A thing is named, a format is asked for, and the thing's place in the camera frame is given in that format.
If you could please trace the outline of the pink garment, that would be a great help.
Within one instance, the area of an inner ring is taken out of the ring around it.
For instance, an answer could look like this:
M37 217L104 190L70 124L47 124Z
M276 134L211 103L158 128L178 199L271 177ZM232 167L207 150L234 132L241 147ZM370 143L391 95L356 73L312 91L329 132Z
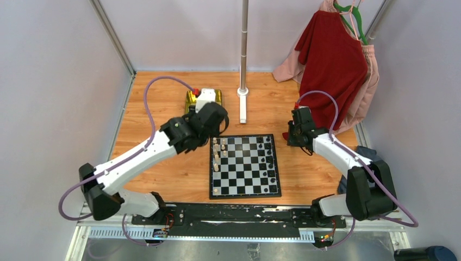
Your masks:
M339 14L339 12L336 11L335 7L333 6L333 1L323 1L319 7L319 10ZM347 33L349 33L351 37L356 39L352 31L349 28L347 28L343 20L342 20L342 24L345 27ZM359 89L358 93L356 94L355 99L352 102L352 105L350 106L349 110L347 111L347 115L345 119L343 120L339 131L336 132L333 130L335 134L344 132L352 128L356 124L360 123L362 120L364 120L364 118L366 117L367 111L370 107L373 96L376 92L378 81L379 81L378 65L377 65L377 60L375 57L374 46L364 45L360 40L358 41L361 43L364 57L368 65L368 71L367 71L367 75L365 78L365 82L362 85L362 87ZM293 78L293 80L298 82L300 85L301 83L300 76Z

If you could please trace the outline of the dark blue bottle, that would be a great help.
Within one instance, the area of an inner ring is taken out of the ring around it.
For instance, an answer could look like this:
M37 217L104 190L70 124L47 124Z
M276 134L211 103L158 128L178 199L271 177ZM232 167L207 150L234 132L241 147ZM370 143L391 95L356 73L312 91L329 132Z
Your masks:
M457 261L456 255L445 246L406 248L394 252L395 261Z

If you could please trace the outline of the green clothes hanger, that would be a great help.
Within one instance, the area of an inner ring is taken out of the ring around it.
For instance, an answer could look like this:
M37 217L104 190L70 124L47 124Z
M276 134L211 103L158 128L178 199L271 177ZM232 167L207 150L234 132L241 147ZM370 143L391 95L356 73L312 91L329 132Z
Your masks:
M368 45L368 41L365 37L363 31L363 20L359 11L359 5L356 4L356 1L353 1L351 5L341 6L337 1L333 1L333 6L336 11L342 15L342 20L345 22L345 25L352 31L354 37L357 40L360 40L364 45Z

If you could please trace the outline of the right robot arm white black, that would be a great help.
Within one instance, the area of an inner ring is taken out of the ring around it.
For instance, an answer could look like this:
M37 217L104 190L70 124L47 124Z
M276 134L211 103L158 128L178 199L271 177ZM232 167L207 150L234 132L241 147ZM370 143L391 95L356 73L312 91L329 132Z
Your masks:
M318 227L333 216L351 216L358 221L378 218L397 209L389 165L361 156L341 143L327 128L317 128L308 107L296 108L288 122L287 144L307 149L327 159L346 179L346 192L312 201L310 219Z

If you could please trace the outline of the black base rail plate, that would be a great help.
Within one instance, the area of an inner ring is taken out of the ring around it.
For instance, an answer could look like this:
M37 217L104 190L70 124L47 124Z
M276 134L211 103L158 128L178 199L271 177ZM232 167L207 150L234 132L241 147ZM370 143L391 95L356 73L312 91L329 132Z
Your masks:
M339 216L317 219L309 206L221 203L168 203L152 217L136 215L132 225L160 226L169 236L204 238L299 238L300 230L332 232L345 228Z

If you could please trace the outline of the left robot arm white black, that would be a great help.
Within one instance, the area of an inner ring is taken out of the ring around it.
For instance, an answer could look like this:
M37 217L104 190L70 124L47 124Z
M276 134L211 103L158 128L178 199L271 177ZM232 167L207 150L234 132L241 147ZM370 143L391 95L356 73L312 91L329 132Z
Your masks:
M216 102L216 90L202 89L188 114L174 117L131 150L106 163L83 164L78 172L81 190L92 217L101 221L115 214L135 214L159 225L166 219L162 198L156 192L142 194L123 187L133 178L163 160L194 151L220 134L220 124L229 123L225 108Z

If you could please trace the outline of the silver vertical pole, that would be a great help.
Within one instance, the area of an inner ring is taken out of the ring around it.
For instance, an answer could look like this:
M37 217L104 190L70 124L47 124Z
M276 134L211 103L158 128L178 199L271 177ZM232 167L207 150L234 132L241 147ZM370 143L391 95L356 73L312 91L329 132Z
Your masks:
M247 71L247 29L248 29L248 7L249 0L242 1L242 21L241 21L241 58L240 58L240 86L239 94L247 92L246 71Z

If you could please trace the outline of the black white chessboard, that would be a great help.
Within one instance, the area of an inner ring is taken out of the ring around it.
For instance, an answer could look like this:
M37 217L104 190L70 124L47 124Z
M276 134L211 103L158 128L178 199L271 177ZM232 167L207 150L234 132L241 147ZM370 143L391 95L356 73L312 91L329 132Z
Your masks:
M222 145L221 139L227 139ZM271 155L267 155L265 143L272 143ZM220 156L219 171L215 172L214 154ZM281 197L276 146L273 134L222 135L210 139L209 198Z

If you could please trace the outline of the white pole base bracket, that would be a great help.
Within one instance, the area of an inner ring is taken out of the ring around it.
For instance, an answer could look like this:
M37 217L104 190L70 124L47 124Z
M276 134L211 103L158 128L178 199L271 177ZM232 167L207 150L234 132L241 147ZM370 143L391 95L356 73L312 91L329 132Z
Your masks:
M239 96L239 122L241 124L247 123L247 96L249 94L248 88L238 88L237 90Z

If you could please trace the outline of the grey blue cloth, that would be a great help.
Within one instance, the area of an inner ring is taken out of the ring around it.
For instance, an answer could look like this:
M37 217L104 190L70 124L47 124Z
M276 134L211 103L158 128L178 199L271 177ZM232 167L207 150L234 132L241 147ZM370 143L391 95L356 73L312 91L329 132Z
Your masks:
M377 154L376 150L373 150L368 147L357 146L355 152L363 157L371 159L372 161L382 160L382 158ZM337 193L341 195L341 194L346 194L346 192L347 192L347 178L346 176L342 175L339 185L337 187Z

